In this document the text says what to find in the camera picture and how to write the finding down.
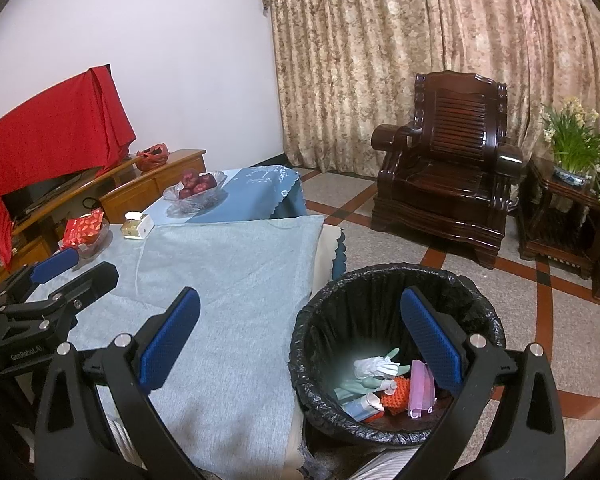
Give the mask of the pink face mask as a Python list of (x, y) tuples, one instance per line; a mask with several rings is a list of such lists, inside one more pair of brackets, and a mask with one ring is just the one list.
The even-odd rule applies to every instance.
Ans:
[(434, 375), (428, 365), (414, 360), (411, 364), (410, 393), (408, 394), (407, 415), (411, 419), (430, 414), (436, 403)]

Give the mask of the green rubber glove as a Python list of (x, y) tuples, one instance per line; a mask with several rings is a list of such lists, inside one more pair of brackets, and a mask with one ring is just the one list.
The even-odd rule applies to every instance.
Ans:
[[(393, 359), (398, 356), (399, 352), (399, 348), (394, 348), (385, 356), (388, 356), (388, 358), (394, 362)], [(352, 372), (351, 375), (343, 378), (343, 380), (335, 388), (334, 393), (337, 400), (347, 402), (353, 400), (354, 398), (358, 398), (359, 396), (365, 396), (366, 393), (370, 392), (383, 393), (385, 391), (388, 394), (393, 393), (394, 389), (396, 388), (396, 382), (394, 380), (397, 377), (404, 377), (411, 370), (410, 364), (398, 364), (400, 365), (398, 374), (396, 377), (391, 379), (367, 378), (359, 380)]]

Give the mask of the white tissue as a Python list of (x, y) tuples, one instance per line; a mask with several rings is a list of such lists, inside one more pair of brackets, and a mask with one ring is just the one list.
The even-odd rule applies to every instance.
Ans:
[(398, 374), (400, 365), (388, 356), (374, 356), (353, 363), (353, 373), (359, 380), (367, 378), (391, 379)]

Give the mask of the blue white paper cup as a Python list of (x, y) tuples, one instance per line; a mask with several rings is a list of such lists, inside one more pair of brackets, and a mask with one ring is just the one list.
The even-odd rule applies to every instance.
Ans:
[(343, 403), (342, 410), (356, 422), (364, 422), (364, 420), (382, 416), (385, 408), (381, 400), (375, 393), (366, 393), (365, 396)]

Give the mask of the black lined trash bin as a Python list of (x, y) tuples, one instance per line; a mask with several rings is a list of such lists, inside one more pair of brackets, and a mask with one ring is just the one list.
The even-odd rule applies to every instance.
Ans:
[(306, 423), (327, 437), (378, 448), (411, 448), (424, 442), (452, 398), (437, 392), (434, 410), (420, 419), (407, 414), (356, 422), (335, 396), (358, 359), (396, 350), (401, 364), (419, 358), (404, 325), (400, 299), (415, 286), (439, 312), (451, 315), (468, 334), (504, 346), (503, 324), (469, 278), (411, 263), (384, 263), (343, 274), (323, 287), (298, 313), (292, 331), (289, 373)]

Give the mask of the small glass dish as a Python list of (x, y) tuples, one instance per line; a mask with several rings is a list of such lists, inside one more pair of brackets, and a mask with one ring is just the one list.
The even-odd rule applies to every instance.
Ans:
[(86, 260), (95, 257), (110, 242), (111, 233), (109, 222), (105, 220), (102, 222), (102, 227), (98, 234), (90, 242), (76, 244), (73, 246), (73, 249), (78, 253), (81, 259)]

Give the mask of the red snack packet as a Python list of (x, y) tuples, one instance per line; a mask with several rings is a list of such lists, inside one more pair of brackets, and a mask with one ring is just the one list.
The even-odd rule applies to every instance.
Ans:
[(102, 208), (96, 208), (79, 218), (69, 219), (59, 246), (69, 248), (76, 244), (90, 242), (102, 227), (104, 217)]

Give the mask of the television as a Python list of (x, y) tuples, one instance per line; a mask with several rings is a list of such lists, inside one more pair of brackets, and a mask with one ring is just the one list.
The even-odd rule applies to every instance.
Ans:
[(30, 217), (33, 211), (42, 207), (62, 193), (72, 191), (96, 176), (97, 168), (65, 174), (20, 188), (3, 196), (3, 203), (13, 222)]

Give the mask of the tissue box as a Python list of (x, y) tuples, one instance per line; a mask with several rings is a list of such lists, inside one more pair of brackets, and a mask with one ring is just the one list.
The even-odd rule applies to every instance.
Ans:
[(146, 240), (155, 223), (149, 214), (139, 211), (128, 211), (124, 215), (121, 234), (127, 240)]

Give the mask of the grey-blue tablecloth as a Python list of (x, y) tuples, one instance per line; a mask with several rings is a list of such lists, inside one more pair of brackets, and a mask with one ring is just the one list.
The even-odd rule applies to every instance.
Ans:
[(164, 385), (150, 400), (190, 460), (223, 479), (278, 479), (285, 467), (296, 395), (288, 354), (309, 301), (319, 216), (157, 226), (146, 240), (114, 234), (98, 255), (114, 290), (78, 316), (80, 350), (135, 333), (184, 287), (200, 318)]

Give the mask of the wooden tv cabinet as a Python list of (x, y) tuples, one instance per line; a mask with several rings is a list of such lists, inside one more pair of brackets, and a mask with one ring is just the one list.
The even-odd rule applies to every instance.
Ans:
[(66, 222), (93, 208), (100, 208), (112, 224), (119, 224), (130, 210), (143, 211), (178, 183), (184, 170), (206, 170), (204, 150), (182, 148), (166, 163), (147, 172), (137, 169), (134, 158), (100, 176), (94, 169), (72, 179), (65, 190), (16, 223), (12, 228), (12, 266), (0, 264), (0, 283), (26, 264), (41, 261), (58, 249)]

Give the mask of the red apples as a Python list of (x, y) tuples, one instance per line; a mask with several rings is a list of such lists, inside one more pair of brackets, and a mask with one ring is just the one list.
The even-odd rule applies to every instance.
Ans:
[(215, 177), (208, 172), (200, 174), (196, 170), (189, 169), (184, 171), (181, 178), (181, 184), (182, 188), (178, 191), (178, 198), (184, 200), (184, 198), (189, 198), (190, 196), (215, 188), (218, 185), (218, 182), (216, 182)]

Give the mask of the glass fruit bowl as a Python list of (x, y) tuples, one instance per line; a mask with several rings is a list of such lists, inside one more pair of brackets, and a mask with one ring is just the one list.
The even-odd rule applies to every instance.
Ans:
[(222, 171), (185, 170), (181, 180), (163, 191), (168, 202), (166, 214), (172, 218), (198, 216), (219, 206), (227, 198), (223, 190), (226, 174)]

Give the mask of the potted narcissus plant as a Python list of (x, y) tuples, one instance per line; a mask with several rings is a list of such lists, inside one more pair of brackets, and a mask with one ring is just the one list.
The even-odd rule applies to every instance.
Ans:
[(593, 184), (600, 176), (600, 114), (576, 96), (544, 105), (543, 136), (554, 165)]

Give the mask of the beige patterned curtain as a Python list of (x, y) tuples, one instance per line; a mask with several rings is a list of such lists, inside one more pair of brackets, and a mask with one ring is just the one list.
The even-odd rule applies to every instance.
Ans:
[(506, 84), (509, 137), (541, 144), (542, 108), (576, 96), (600, 113), (592, 0), (263, 0), (272, 18), (284, 150), (297, 166), (374, 176), (370, 137), (414, 114), (417, 74)]

